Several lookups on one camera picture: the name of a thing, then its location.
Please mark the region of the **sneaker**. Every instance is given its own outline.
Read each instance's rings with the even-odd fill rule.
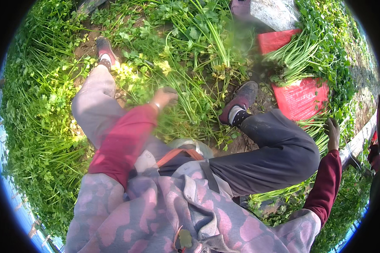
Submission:
[[[118,57],[113,52],[111,43],[108,39],[104,38],[103,36],[97,37],[96,45],[99,58],[101,58],[103,54],[107,54],[111,58],[111,66],[119,65]]]
[[[247,110],[255,101],[258,94],[259,85],[254,81],[247,81],[236,92],[234,98],[223,108],[223,113],[218,116],[218,119],[223,125],[232,125],[229,122],[229,112],[234,106],[239,106]]]

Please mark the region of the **red sleeve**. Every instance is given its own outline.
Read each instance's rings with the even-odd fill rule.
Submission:
[[[88,173],[104,173],[127,189],[129,172],[145,141],[157,125],[156,110],[150,105],[137,106],[121,117],[101,143]]]
[[[342,176],[342,163],[339,151],[334,149],[321,159],[314,187],[305,201],[305,209],[313,211],[324,226],[331,213],[332,205],[338,194]]]

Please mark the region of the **orange strap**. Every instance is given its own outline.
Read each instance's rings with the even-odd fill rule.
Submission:
[[[156,164],[160,168],[162,165],[170,161],[173,157],[177,156],[182,151],[187,152],[196,161],[204,160],[204,158],[194,149],[172,149],[167,152],[167,154],[165,154],[164,157],[162,157],[162,159],[160,159]]]

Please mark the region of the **hand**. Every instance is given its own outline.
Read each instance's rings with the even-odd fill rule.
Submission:
[[[324,124],[325,134],[329,136],[328,141],[328,151],[338,150],[339,149],[339,138],[341,134],[341,130],[339,128],[338,123],[334,118],[328,118]]]
[[[177,104],[178,97],[174,88],[166,86],[156,91],[150,103],[151,105],[158,104],[159,108],[157,110],[162,110],[166,105],[173,106]]]

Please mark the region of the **person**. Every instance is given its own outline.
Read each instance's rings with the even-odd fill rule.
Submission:
[[[329,217],[342,173],[339,126],[328,119],[329,153],[280,110],[250,115],[258,85],[246,82],[219,116],[259,149],[212,159],[172,150],[151,135],[177,91],[158,89],[148,104],[125,111],[110,74],[117,58],[96,40],[100,61],[72,101],[72,113],[98,149],[83,177],[66,236],[73,252],[308,252]],[[281,189],[316,170],[304,208],[276,227],[233,197]]]

